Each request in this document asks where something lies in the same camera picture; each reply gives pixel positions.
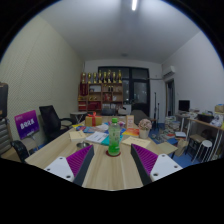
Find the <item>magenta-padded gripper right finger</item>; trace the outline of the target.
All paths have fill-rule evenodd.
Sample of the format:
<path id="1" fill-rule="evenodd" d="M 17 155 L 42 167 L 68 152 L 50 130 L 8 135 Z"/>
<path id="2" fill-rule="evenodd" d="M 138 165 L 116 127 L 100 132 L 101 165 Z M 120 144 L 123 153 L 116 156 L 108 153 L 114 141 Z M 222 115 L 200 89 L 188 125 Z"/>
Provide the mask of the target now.
<path id="1" fill-rule="evenodd" d="M 136 144 L 131 145 L 131 155 L 143 185 L 150 184 L 182 169 L 168 155 L 157 155 Z"/>

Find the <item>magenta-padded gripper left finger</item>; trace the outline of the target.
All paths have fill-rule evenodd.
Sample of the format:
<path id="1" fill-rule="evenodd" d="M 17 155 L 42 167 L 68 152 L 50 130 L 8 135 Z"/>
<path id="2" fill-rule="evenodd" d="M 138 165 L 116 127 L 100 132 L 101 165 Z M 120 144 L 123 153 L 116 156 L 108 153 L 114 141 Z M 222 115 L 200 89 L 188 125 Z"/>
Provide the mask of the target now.
<path id="1" fill-rule="evenodd" d="M 94 156 L 94 146 L 89 145 L 68 157 L 58 157 L 45 171 L 81 186 Z"/>

